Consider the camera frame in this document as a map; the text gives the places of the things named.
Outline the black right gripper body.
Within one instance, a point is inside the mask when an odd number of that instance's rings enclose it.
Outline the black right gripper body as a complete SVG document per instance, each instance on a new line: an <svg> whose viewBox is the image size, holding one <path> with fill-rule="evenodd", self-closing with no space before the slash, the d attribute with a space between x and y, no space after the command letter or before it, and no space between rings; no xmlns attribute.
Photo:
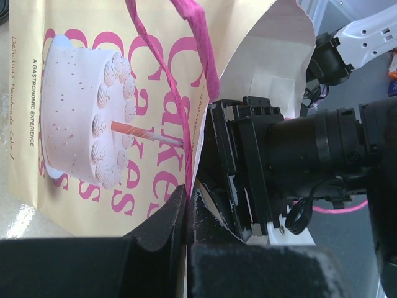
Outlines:
<svg viewBox="0 0 397 298"><path fill-rule="evenodd" d="M283 120L268 98L245 96L210 104L198 179L213 199L227 227L246 241L254 231L279 227L284 201L269 195L269 165L264 140L271 124Z"/></svg>

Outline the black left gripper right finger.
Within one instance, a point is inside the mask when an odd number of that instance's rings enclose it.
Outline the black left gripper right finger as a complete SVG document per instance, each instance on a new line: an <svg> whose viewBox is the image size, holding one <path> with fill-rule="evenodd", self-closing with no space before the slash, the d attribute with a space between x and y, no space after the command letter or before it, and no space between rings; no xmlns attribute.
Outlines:
<svg viewBox="0 0 397 298"><path fill-rule="evenodd" d="M190 203L189 297L383 297L368 207L316 212L309 239L272 246L238 240L218 219L208 194Z"/></svg>

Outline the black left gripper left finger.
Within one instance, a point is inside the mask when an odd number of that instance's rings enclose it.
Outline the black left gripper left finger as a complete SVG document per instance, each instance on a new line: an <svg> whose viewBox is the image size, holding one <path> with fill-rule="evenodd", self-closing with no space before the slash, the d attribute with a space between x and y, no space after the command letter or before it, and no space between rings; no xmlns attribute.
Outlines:
<svg viewBox="0 0 397 298"><path fill-rule="evenodd" d="M182 297L187 193L121 237L1 241L2 297Z"/></svg>

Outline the paper bag pink handles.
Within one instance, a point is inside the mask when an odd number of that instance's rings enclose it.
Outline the paper bag pink handles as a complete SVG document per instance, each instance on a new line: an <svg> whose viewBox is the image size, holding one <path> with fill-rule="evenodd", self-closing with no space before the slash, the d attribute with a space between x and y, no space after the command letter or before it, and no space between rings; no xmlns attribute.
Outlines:
<svg viewBox="0 0 397 298"><path fill-rule="evenodd" d="M314 48L296 1L11 1L9 189L65 230L123 235L199 167L207 106L298 115Z"/></svg>

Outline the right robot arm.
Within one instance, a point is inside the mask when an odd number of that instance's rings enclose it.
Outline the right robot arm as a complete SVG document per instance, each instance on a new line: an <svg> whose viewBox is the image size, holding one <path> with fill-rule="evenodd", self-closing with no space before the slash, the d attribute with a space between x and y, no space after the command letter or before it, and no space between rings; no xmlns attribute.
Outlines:
<svg viewBox="0 0 397 298"><path fill-rule="evenodd" d="M238 236L258 225L300 235L317 200L335 211L353 195L370 208L380 279L396 296L396 99L288 120L268 98L208 109L198 179Z"/></svg>

